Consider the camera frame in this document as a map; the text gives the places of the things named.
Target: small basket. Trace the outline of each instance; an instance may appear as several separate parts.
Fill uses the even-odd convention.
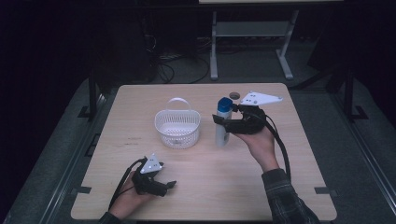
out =
[[[171,110],[170,103],[181,101],[188,110]],[[192,147],[199,138],[199,126],[201,116],[195,110],[191,110],[189,102],[182,98],[172,98],[166,104],[166,109],[155,116],[155,128],[161,135],[163,143],[170,148]]]

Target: hand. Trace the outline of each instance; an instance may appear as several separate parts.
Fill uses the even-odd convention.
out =
[[[279,168],[275,156],[274,136],[268,128],[264,127],[259,133],[235,133],[234,135],[247,144],[250,154],[259,163],[264,173]]]
[[[120,196],[113,203],[110,210],[108,210],[109,213],[119,220],[124,220],[141,204],[156,198],[156,196],[152,194],[137,194],[134,189],[134,183],[131,180],[133,175],[134,171],[129,173],[128,178],[120,190]]]

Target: blue cap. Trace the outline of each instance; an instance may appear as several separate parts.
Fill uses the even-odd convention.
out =
[[[218,102],[218,111],[225,113],[233,108],[233,101],[227,97],[221,98]]]

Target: plaid sleeve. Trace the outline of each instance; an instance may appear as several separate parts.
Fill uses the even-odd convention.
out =
[[[105,212],[99,219],[98,224],[121,224],[121,220],[109,212]]]
[[[262,175],[273,223],[320,223],[318,217],[301,200],[288,180],[285,171],[275,169]]]

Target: white triangular marker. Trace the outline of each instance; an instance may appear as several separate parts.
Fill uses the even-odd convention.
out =
[[[241,100],[241,105],[268,105],[271,103],[281,102],[283,97],[262,94],[251,91]]]
[[[163,167],[160,165],[157,157],[153,153],[146,161],[143,168],[140,170],[140,174],[147,174],[155,171],[160,171]]]

